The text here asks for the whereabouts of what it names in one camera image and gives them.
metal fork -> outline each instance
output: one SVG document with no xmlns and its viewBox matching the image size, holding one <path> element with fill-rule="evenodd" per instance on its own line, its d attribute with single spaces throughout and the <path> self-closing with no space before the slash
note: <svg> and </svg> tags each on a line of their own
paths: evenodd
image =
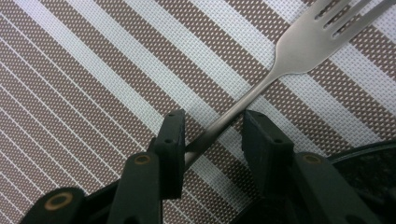
<svg viewBox="0 0 396 224">
<path fill-rule="evenodd" d="M 350 0 L 341 0 L 325 11 L 332 0 L 318 0 L 280 37 L 276 44 L 275 63 L 269 74 L 187 145 L 186 170 L 271 83 L 287 74 L 311 71 L 392 7 L 396 0 L 382 1 L 344 29 L 345 24 L 356 16 L 370 0 L 361 0 L 338 18 L 337 15 L 349 2 Z"/>
</svg>

fork handle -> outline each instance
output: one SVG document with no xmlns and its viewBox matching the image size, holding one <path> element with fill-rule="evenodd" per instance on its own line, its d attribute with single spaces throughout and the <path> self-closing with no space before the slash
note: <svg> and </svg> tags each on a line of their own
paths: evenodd
<svg viewBox="0 0 396 224">
<path fill-rule="evenodd" d="M 186 170 L 215 143 L 216 139 L 272 82 L 280 77 L 279 74 L 276 74 L 276 70 L 272 69 L 262 81 L 250 89 L 238 102 L 186 146 L 184 156 Z"/>
</svg>

placemat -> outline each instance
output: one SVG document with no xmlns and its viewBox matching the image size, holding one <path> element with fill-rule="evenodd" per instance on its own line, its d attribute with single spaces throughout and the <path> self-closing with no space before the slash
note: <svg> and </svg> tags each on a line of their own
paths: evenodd
<svg viewBox="0 0 396 224">
<path fill-rule="evenodd" d="M 91 194 L 117 180 L 171 110 L 186 111 L 192 141 L 265 76 L 276 41 L 312 2 L 1 1 L 0 222 L 18 222 L 53 189 Z M 395 139 L 395 43 L 393 6 L 249 108 L 296 151 L 330 156 Z M 240 124 L 186 172 L 164 223 L 228 223 L 258 197 Z"/>
</svg>

black object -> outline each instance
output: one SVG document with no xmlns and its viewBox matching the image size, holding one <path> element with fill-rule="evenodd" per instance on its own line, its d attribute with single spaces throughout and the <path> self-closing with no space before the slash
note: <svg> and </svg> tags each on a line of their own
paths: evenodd
<svg viewBox="0 0 396 224">
<path fill-rule="evenodd" d="M 85 197 L 82 189 L 56 189 L 41 197 L 21 223 L 83 223 Z"/>
<path fill-rule="evenodd" d="M 21 223 L 163 223 L 162 200 L 181 196 L 184 139 L 185 113 L 172 111 L 148 152 L 128 158 L 120 180 L 87 197 L 81 189 L 56 189 L 40 198 Z M 64 201 L 54 210 L 45 206 Z"/>
<path fill-rule="evenodd" d="M 148 148 L 160 158 L 162 199 L 181 197 L 185 146 L 185 113 L 175 110 L 166 115 L 158 137 Z"/>
<path fill-rule="evenodd" d="M 171 112 L 148 152 L 127 160 L 119 181 L 87 197 L 81 189 L 56 189 L 21 223 L 162 223 L 162 200 L 181 195 L 184 128 L 184 111 Z M 247 111 L 242 148 L 262 198 L 233 223 L 396 223 L 396 140 L 328 160 L 295 154 L 271 120 Z"/>
<path fill-rule="evenodd" d="M 326 158 L 309 152 L 297 153 L 291 175 L 313 223 L 380 223 Z"/>
<path fill-rule="evenodd" d="M 125 163 L 107 223 L 162 223 L 160 161 L 141 152 Z"/>
<path fill-rule="evenodd" d="M 245 112 L 242 150 L 262 196 L 284 194 L 293 147 L 290 139 L 268 117 L 254 111 Z"/>
<path fill-rule="evenodd" d="M 245 112 L 242 148 L 262 198 L 233 223 L 396 223 L 396 141 L 327 160 L 295 154 L 282 145 L 288 138 L 281 133 L 263 114 Z M 269 179 L 284 183 L 283 188 Z M 379 191 L 383 197 L 378 199 Z"/>
</svg>

circular hole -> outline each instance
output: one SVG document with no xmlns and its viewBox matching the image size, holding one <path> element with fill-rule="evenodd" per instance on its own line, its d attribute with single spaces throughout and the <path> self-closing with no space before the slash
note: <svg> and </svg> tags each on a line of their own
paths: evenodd
<svg viewBox="0 0 396 224">
<path fill-rule="evenodd" d="M 366 224 L 361 218 L 354 216 L 354 215 L 347 215 L 346 221 L 350 224 Z"/>
<path fill-rule="evenodd" d="M 73 199 L 72 193 L 61 192 L 59 194 L 50 197 L 44 204 L 44 207 L 49 211 L 55 211 L 70 204 L 72 202 L 72 199 Z"/>
<path fill-rule="evenodd" d="M 138 165 L 149 163 L 149 161 L 150 161 L 150 157 L 148 155 L 140 155 L 134 158 L 134 163 Z"/>
<path fill-rule="evenodd" d="M 321 159 L 314 155 L 304 155 L 304 160 L 311 164 L 320 164 Z"/>
</svg>

